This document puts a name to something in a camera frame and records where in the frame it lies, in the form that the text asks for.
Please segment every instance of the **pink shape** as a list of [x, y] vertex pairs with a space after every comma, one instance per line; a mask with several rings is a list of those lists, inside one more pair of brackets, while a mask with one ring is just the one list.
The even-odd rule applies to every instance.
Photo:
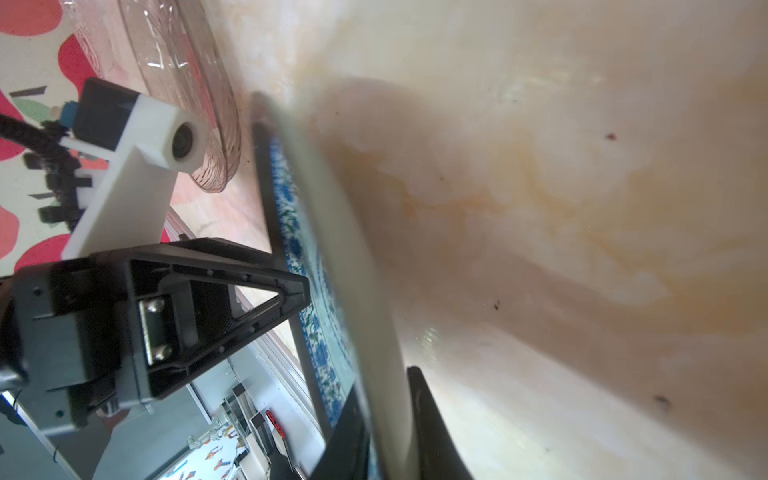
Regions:
[[11, 253], [18, 240], [18, 217], [0, 207], [0, 258]]
[[24, 252], [22, 258], [18, 259], [13, 271], [18, 272], [19, 269], [24, 268], [25, 266], [60, 261], [61, 252], [64, 251], [64, 247], [67, 246], [68, 241], [69, 233], [65, 233], [33, 245], [29, 250]]
[[[13, 117], [16, 120], [24, 120], [22, 114], [16, 110], [16, 107], [14, 107], [10, 101], [8, 101], [8, 99], [2, 93], [2, 90], [0, 90], [0, 114], [8, 115], [9, 117]], [[0, 161], [13, 158], [23, 151], [24, 147], [21, 145], [15, 144], [12, 141], [0, 139]]]
[[69, 35], [58, 49], [58, 67], [61, 73], [78, 89], [78, 97], [83, 95], [85, 81], [96, 76], [83, 48], [73, 35]]
[[0, 0], [0, 12], [0, 31], [20, 37], [44, 34], [61, 23], [58, 0]]

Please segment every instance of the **metal screw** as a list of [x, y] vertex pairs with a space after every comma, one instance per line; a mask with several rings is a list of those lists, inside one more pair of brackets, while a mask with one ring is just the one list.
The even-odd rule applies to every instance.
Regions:
[[171, 353], [173, 352], [174, 352], [173, 347], [171, 347], [167, 343], [165, 343], [164, 345], [153, 346], [152, 358], [154, 358], [158, 362], [162, 362], [163, 360], [169, 358]]
[[161, 312], [163, 311], [163, 308], [165, 308], [165, 300], [163, 300], [162, 296], [153, 298], [152, 300], [147, 302], [147, 311], [150, 311], [152, 313]]

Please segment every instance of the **marble surface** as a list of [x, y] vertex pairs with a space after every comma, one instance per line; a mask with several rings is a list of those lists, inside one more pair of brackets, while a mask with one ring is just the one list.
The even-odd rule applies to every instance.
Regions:
[[[332, 163], [477, 478], [768, 475], [764, 2], [205, 6], [240, 101]], [[187, 216], [268, 244], [243, 172]]]

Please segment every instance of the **dark speck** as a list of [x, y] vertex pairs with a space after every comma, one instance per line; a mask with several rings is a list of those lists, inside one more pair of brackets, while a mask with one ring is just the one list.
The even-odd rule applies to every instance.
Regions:
[[654, 400], [656, 400], [656, 403], [659, 404], [661, 410], [665, 413], [669, 411], [670, 408], [672, 408], [672, 402], [663, 395], [656, 395]]

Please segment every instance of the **transparent plastic container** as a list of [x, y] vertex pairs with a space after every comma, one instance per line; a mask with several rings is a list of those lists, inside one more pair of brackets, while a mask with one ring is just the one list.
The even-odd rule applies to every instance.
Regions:
[[234, 93], [199, 0], [63, 0], [96, 73], [206, 118], [203, 166], [192, 173], [222, 191], [240, 163]]

